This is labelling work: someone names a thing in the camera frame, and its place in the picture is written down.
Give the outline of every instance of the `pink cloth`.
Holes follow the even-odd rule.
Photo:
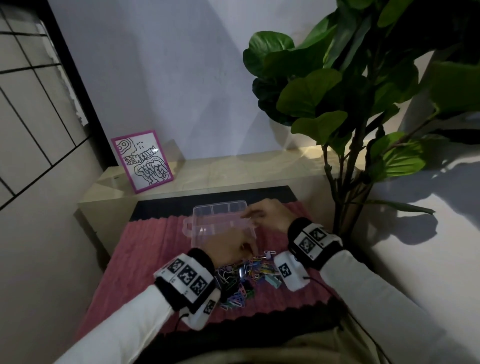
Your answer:
[[[292,202],[286,206],[298,216],[309,218],[301,202]],[[127,224],[76,334],[77,340],[152,284],[154,272],[172,258],[190,249],[190,239],[182,234],[185,218],[170,216],[132,221]],[[287,249],[288,240],[285,234],[262,228],[257,228],[255,232],[261,252],[275,250],[280,253]],[[310,270],[309,274],[321,280],[317,271]],[[314,282],[296,292],[289,291],[284,284],[275,289],[267,282],[254,285],[254,289],[255,296],[246,301],[244,308],[225,311],[217,307],[209,323],[235,320],[256,313],[283,311],[288,307],[299,308],[308,304],[313,305],[317,301],[326,303],[331,296],[325,288]],[[178,314],[173,315],[160,332],[172,332],[177,320]],[[180,322],[178,330],[188,329]]]

